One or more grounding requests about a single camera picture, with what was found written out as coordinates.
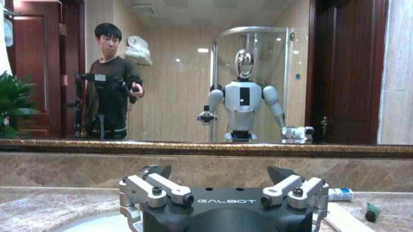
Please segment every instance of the ceiling vent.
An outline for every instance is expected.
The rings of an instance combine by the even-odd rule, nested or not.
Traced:
[[[138,13],[145,13],[146,15],[158,16],[157,9],[152,4],[137,4],[137,5],[133,5],[133,7]]]

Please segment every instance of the towel rack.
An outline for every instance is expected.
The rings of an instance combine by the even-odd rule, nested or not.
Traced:
[[[19,15],[22,15],[22,13],[21,12],[14,12],[14,11],[10,11],[7,8],[6,8],[6,6],[3,7],[3,11],[5,11],[5,16],[19,16]]]

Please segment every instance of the ceiling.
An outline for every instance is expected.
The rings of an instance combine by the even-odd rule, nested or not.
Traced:
[[[129,0],[130,4],[152,4],[158,15],[134,7],[150,26],[185,25],[232,28],[273,26],[288,0]]]

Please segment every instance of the towel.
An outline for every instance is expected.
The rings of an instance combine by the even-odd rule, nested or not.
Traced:
[[[152,66],[154,64],[150,59],[149,43],[137,35],[129,37],[125,58],[137,65]]]
[[[5,10],[3,3],[0,2],[0,74],[9,72],[13,75],[11,64],[9,62],[9,55],[6,50],[6,37],[5,37]]]

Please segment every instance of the toothpaste tube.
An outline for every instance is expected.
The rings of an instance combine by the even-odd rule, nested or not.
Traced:
[[[331,188],[329,189],[329,201],[352,201],[355,193],[349,188]]]

